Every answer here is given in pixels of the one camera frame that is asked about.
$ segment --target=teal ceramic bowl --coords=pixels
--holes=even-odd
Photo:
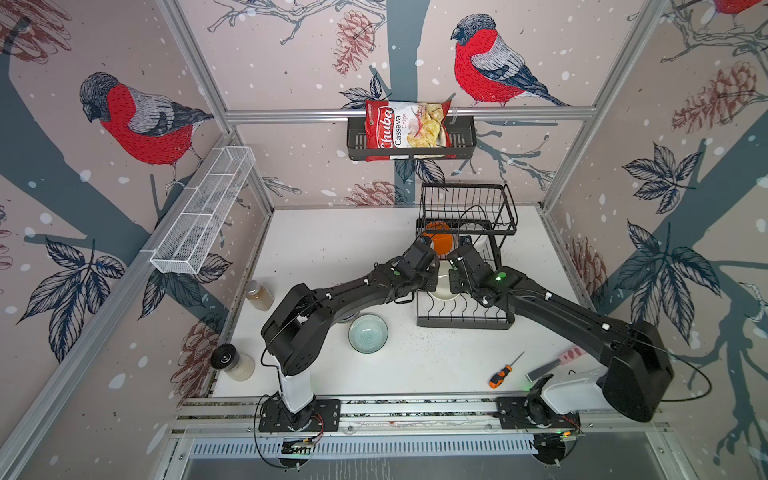
[[[380,316],[357,317],[349,327],[349,344],[360,353],[374,353],[386,343],[389,329]]]

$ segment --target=screwdriver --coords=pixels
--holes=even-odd
[[[520,357],[523,356],[523,353],[518,355],[518,358],[516,358],[515,361],[513,361],[509,365],[504,366],[504,368],[500,372],[493,374],[493,377],[491,377],[491,381],[488,382],[488,384],[491,386],[492,389],[495,389],[498,386],[500,386],[502,383],[504,383],[504,378],[512,372],[512,366],[515,364],[515,362],[517,362],[520,359]]]

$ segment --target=white table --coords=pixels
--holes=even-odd
[[[275,296],[274,310],[297,283],[310,289],[333,286],[368,273],[374,262],[401,255],[413,242],[418,208],[278,210],[270,225],[253,278]],[[534,207],[518,207],[518,232],[502,247],[505,265],[542,286],[576,300],[568,278]],[[397,395],[418,393],[509,392],[527,389],[525,373],[552,360],[571,343],[536,322],[517,316],[509,330],[433,329],[416,326],[415,303],[373,306],[389,327],[384,347],[373,354],[349,344],[349,323],[332,326],[311,365],[317,395]],[[272,312],[244,302],[231,342],[254,358],[256,371],[245,382],[219,375],[215,397],[261,396],[277,391],[275,369],[259,364],[264,349],[261,327]],[[488,380],[520,352],[525,354],[503,385]],[[267,353],[265,362],[275,362]],[[592,369],[590,356],[558,367]]]

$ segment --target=bird head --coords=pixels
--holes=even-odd
[[[83,112],[88,121],[94,121],[97,118],[101,121],[112,119],[109,114],[107,95],[119,84],[115,77],[101,71],[85,79],[80,86],[80,102],[83,104]]]
[[[496,22],[493,21],[490,15],[485,13],[467,15],[453,29],[451,40],[456,40],[459,45],[465,47],[475,33],[485,29],[496,29]]]

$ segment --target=white wire basket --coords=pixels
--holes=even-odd
[[[249,147],[224,147],[152,255],[162,273],[199,273],[255,158]]]

